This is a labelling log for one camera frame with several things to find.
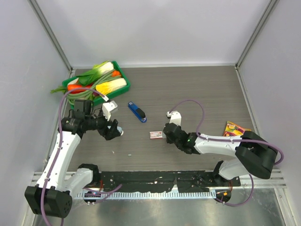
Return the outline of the red white staple box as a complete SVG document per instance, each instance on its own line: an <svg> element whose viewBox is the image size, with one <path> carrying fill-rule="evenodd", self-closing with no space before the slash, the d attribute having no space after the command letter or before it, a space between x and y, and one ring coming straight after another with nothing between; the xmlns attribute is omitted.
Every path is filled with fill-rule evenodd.
<svg viewBox="0 0 301 226"><path fill-rule="evenodd" d="M152 131L150 132L150 139L161 139L163 138L162 131Z"/></svg>

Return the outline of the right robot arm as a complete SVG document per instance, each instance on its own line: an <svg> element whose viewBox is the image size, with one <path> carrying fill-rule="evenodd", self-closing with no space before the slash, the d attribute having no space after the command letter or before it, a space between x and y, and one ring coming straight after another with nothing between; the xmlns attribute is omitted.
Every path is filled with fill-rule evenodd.
<svg viewBox="0 0 301 226"><path fill-rule="evenodd" d="M269 179L278 155L275 147L251 131L241 136L217 137L196 132L186 133L181 126L167 123L163 133L169 144L174 144L186 154L232 157L230 161L218 162L214 169L212 179L218 186L248 174L260 179Z"/></svg>

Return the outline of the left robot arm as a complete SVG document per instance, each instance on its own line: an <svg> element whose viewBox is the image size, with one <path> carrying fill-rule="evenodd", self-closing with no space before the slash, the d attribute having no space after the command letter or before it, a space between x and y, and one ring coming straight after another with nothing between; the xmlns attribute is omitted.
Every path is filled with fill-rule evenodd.
<svg viewBox="0 0 301 226"><path fill-rule="evenodd" d="M118 121L111 120L117 109L115 101L107 100L99 113L94 114L93 101L75 101L68 116L61 119L55 147L41 177L36 185L25 190L25 198L34 214L66 218L77 194L86 186L99 185L101 176L94 164L83 163L70 179L65 176L75 149L87 131L96 130L106 140L122 136Z"/></svg>

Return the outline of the light blue small stapler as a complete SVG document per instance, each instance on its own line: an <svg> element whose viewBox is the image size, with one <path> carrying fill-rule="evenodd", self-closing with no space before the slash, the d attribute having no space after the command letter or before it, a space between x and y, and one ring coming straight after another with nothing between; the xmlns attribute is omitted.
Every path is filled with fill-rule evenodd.
<svg viewBox="0 0 301 226"><path fill-rule="evenodd" d="M120 136L122 136L123 133L124 133L123 129L121 127L119 127L119 126L117 126L117 129L118 129L118 131L120 133Z"/></svg>

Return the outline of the green toy long beans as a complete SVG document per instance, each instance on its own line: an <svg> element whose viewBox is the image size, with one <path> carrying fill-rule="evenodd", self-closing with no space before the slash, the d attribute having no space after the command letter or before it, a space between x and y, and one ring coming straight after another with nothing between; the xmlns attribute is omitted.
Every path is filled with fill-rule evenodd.
<svg viewBox="0 0 301 226"><path fill-rule="evenodd" d="M98 94L98 91L96 91L96 89L95 89L96 85L101 84L103 82L115 80L115 79L118 79L118 78L120 78L120 77L119 76L112 77L111 73L109 73L107 75L104 75L102 78L100 78L97 81L90 84L91 89L94 90L94 91L87 90L87 91L77 93L77 94L69 93L66 96L66 99L69 101L69 103L71 105L74 105L74 102L75 102L76 99L92 100L92 101L98 100L99 98L102 98L102 97Z"/></svg>

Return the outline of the yellow white toy cabbage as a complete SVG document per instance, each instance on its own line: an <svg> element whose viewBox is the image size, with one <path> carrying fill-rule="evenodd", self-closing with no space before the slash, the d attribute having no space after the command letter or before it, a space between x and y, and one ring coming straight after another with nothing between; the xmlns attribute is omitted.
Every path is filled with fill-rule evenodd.
<svg viewBox="0 0 301 226"><path fill-rule="evenodd" d="M108 95L118 89L121 89L127 85L127 82L124 78L118 78L115 80L103 82L96 85L96 91L102 93L103 95Z"/></svg>

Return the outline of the small orange toy carrot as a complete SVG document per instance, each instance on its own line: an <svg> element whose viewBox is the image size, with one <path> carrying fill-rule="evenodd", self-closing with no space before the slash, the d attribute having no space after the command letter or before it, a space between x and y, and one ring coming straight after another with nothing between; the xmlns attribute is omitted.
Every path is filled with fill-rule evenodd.
<svg viewBox="0 0 301 226"><path fill-rule="evenodd" d="M115 70L115 71L113 71L112 73L111 73L111 76L112 77L116 77L116 76L120 76L121 75L121 73L119 72L119 71L117 71L117 70Z"/></svg>

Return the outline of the colourful candy bag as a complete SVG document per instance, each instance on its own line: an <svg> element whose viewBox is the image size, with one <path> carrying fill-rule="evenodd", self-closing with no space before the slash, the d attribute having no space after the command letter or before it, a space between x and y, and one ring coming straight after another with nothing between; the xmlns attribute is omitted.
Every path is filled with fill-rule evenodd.
<svg viewBox="0 0 301 226"><path fill-rule="evenodd" d="M246 131L251 131L251 129L246 129L233 122L227 121L223 136L224 137L241 136Z"/></svg>

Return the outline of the white toy radish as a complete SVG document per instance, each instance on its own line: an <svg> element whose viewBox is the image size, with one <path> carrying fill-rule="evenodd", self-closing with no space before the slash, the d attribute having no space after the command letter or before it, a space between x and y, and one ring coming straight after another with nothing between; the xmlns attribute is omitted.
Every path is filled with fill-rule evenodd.
<svg viewBox="0 0 301 226"><path fill-rule="evenodd" d="M72 81L70 81L67 85L69 86L69 85L77 84L78 80L79 80L78 78L75 78Z"/></svg>

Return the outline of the green white toy bok choy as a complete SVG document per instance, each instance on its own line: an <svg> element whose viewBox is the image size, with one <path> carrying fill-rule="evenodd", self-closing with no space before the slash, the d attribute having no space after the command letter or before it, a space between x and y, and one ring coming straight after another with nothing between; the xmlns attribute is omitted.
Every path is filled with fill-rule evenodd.
<svg viewBox="0 0 301 226"><path fill-rule="evenodd" d="M114 65L112 62L103 62L100 65L95 65L91 70L78 75L78 83L82 86L87 86L113 71Z"/></svg>

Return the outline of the green plastic tray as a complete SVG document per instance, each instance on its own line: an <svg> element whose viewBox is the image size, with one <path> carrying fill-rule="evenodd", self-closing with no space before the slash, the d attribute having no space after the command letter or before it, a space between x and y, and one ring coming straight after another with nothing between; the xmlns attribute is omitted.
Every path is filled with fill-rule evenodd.
<svg viewBox="0 0 301 226"><path fill-rule="evenodd" d="M71 106L75 106L75 101L91 100L94 105L99 105L105 100L99 95L102 93L108 99L117 97L129 91L131 84L124 75L118 63L115 61L105 61L84 73L64 80L62 85L51 92L70 91L66 99Z"/></svg>

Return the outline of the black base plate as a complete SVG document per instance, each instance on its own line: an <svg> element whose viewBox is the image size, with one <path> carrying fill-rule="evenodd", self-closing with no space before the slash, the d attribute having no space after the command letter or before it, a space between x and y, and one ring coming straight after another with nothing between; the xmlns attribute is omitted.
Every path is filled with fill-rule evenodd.
<svg viewBox="0 0 301 226"><path fill-rule="evenodd" d="M239 187L238 177L231 181L216 182L214 173L205 170L184 171L103 171L99 183L104 191L118 190L124 193L163 193L177 186L180 193L208 192L210 187Z"/></svg>

